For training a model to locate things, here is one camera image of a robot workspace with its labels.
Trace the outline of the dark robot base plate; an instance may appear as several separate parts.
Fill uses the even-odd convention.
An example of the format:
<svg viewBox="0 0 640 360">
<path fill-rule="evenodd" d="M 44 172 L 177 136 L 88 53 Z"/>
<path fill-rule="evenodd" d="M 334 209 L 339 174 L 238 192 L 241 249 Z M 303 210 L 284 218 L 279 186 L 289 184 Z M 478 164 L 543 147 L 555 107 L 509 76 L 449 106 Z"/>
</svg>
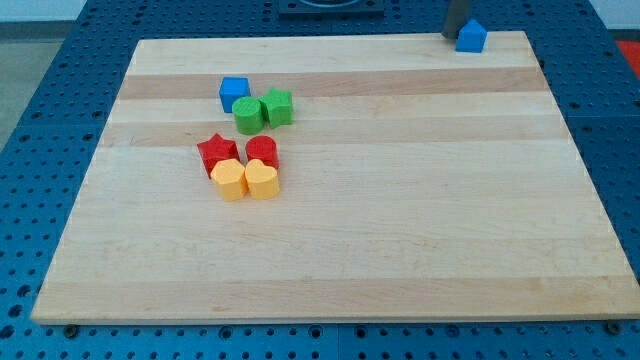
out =
<svg viewBox="0 0 640 360">
<path fill-rule="evenodd" d="M 283 19 L 378 17 L 385 12 L 384 0 L 276 0 L 274 6 Z"/>
</svg>

